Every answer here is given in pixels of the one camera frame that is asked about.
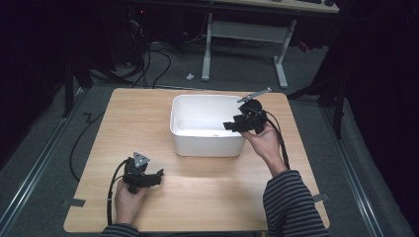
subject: white plastic bin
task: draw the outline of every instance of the white plastic bin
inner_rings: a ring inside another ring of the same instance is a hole
[[[180,156],[232,157],[241,153],[245,139],[225,130],[225,121],[240,115],[240,97],[181,95],[173,100],[170,117],[175,150]]]

